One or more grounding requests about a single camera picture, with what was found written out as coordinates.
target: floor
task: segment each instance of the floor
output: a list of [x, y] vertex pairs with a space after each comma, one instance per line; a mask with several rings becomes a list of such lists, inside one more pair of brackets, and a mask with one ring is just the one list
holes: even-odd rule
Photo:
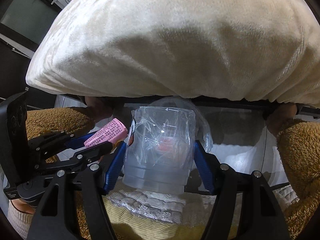
[[[83, 103], [76, 100], [57, 96], [55, 107], [70, 106], [85, 107]], [[138, 107], [138, 104], [125, 105], [126, 113], [122, 113], [122, 115], [126, 115], [127, 120], [124, 122], [127, 125], [130, 124], [131, 110]], [[276, 139], [267, 130], [261, 112], [204, 106], [199, 107], [199, 110], [207, 119], [211, 128], [214, 142], [211, 152], [217, 156], [221, 163], [229, 164], [238, 172], [261, 171], [270, 186], [288, 182], [276, 148]], [[314, 121], [309, 116], [298, 116], [298, 118]], [[99, 130], [111, 119], [100, 121], [92, 131]], [[74, 150], [68, 149], [60, 153], [59, 158], [67, 160], [73, 156], [74, 152]], [[193, 182], [199, 179], [198, 176], [197, 171], [191, 173]], [[197, 185], [197, 189], [204, 190], [203, 185], [199, 186], [197, 183], [192, 183], [192, 185], [187, 185], [190, 192], [193, 191], [192, 187], [194, 185]]]

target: clear plastic cup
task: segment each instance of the clear plastic cup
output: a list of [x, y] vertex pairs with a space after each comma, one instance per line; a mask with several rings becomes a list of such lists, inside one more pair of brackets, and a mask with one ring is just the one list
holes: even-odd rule
[[123, 183], [153, 192], [182, 194], [193, 163], [194, 111], [141, 106], [135, 111], [134, 121]]

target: human hand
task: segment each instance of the human hand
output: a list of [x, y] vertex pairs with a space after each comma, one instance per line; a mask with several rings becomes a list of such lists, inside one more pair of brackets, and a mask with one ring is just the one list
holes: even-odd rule
[[99, 122], [102, 119], [112, 116], [113, 109], [103, 99], [99, 97], [84, 97], [87, 104], [86, 111], [88, 116], [94, 119], [95, 122]]
[[11, 200], [12, 205], [19, 211], [27, 213], [27, 214], [34, 214], [35, 209], [32, 208], [29, 204], [27, 204], [22, 198], [13, 199]]
[[295, 103], [287, 103], [280, 105], [271, 115], [268, 116], [266, 125], [267, 129], [274, 137], [280, 132], [282, 125], [288, 120], [293, 119], [297, 113], [297, 105]]

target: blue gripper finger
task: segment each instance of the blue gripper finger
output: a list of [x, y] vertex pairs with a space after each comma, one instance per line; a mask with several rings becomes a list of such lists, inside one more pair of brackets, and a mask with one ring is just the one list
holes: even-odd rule
[[73, 138], [70, 141], [66, 142], [65, 145], [67, 149], [73, 149], [77, 150], [79, 148], [84, 147], [84, 142], [89, 139], [92, 135], [94, 135], [96, 132], [88, 133], [84, 136]]
[[214, 185], [213, 185], [213, 173], [210, 169], [209, 164], [206, 161], [204, 154], [208, 154], [204, 151], [201, 143], [199, 141], [195, 142], [194, 148], [194, 160], [199, 172], [199, 175], [202, 179], [204, 188], [209, 190], [210, 194], [214, 192]]
[[108, 171], [106, 172], [106, 183], [103, 187], [103, 190], [106, 194], [108, 194], [110, 190], [113, 190], [116, 185], [117, 179], [123, 166], [126, 146], [127, 144], [125, 142], [120, 143], [118, 149], [116, 149], [116, 152], [114, 153], [116, 154], [116, 156], [110, 164]]

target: pink label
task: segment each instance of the pink label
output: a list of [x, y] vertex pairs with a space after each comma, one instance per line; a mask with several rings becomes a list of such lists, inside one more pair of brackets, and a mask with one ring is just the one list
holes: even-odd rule
[[105, 141], [115, 144], [118, 141], [124, 140], [127, 136], [128, 130], [126, 127], [118, 119], [114, 118], [86, 140], [84, 146], [88, 148]]

